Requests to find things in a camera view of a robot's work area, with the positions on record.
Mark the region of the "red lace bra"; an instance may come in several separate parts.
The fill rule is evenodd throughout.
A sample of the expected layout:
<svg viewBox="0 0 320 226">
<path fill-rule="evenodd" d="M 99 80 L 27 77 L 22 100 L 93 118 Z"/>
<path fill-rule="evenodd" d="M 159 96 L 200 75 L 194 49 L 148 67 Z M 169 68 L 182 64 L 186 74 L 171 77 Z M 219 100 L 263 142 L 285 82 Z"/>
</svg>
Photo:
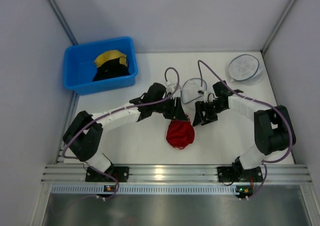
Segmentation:
<svg viewBox="0 0 320 226">
<path fill-rule="evenodd" d="M 191 122 L 172 120 L 168 125 L 165 139 L 173 148 L 185 149 L 195 140 L 195 131 Z"/>
</svg>

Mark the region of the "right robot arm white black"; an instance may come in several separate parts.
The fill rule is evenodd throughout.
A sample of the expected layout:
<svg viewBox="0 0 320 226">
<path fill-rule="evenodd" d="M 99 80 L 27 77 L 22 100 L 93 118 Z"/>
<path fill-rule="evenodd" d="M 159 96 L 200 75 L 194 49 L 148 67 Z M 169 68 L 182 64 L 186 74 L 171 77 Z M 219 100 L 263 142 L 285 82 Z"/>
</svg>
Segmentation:
<svg viewBox="0 0 320 226">
<path fill-rule="evenodd" d="M 256 169 L 274 152 L 291 151 L 296 135 L 287 108 L 272 106 L 243 95 L 243 91 L 232 90 L 225 81 L 213 86 L 215 97 L 205 92 L 203 100 L 195 102 L 195 116 L 192 125 L 204 126 L 218 120 L 218 114 L 233 110 L 253 122 L 254 144 L 237 157 L 231 167 L 236 177 Z"/>
</svg>

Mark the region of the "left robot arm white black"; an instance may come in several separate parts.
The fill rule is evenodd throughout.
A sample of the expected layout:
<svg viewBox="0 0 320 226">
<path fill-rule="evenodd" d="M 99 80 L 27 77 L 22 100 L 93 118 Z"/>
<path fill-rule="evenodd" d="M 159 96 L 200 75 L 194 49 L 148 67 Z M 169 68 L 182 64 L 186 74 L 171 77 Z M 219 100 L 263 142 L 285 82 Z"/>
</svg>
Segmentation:
<svg viewBox="0 0 320 226">
<path fill-rule="evenodd" d="M 129 123 L 149 118 L 153 113 L 163 115 L 167 120 L 188 122 L 180 97 L 175 91 L 160 83 L 153 83 L 142 96 L 111 111 L 101 113 L 79 112 L 62 137 L 72 159 L 79 160 L 100 174 L 111 174 L 113 163 L 101 151 L 103 133 Z"/>
</svg>

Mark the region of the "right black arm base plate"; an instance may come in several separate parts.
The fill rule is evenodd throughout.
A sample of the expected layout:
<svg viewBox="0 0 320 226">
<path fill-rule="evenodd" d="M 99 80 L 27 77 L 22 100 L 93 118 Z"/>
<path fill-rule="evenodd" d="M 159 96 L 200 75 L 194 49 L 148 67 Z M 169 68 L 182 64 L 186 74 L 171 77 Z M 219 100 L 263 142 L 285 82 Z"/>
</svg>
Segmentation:
<svg viewBox="0 0 320 226">
<path fill-rule="evenodd" d="M 217 168 L 218 181 L 220 183 L 261 183 L 263 173 L 260 167 L 253 169 L 240 169 L 235 166 L 219 166 Z"/>
</svg>

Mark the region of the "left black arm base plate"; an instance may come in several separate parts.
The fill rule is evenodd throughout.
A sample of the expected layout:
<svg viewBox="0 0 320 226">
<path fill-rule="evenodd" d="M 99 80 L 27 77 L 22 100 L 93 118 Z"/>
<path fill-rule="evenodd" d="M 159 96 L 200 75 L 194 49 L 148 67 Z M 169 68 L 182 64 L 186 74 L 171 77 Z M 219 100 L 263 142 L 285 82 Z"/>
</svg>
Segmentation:
<svg viewBox="0 0 320 226">
<path fill-rule="evenodd" d="M 128 181 L 128 178 L 129 178 L 129 169 L 130 168 L 127 166 L 112 165 L 107 171 L 105 171 L 105 173 L 115 178 L 118 182 L 125 183 Z M 99 172 L 96 172 L 91 167 L 87 167 L 85 181 L 90 183 L 93 183 L 93 182 L 102 183 L 102 182 L 113 182 L 114 180 Z"/>
</svg>

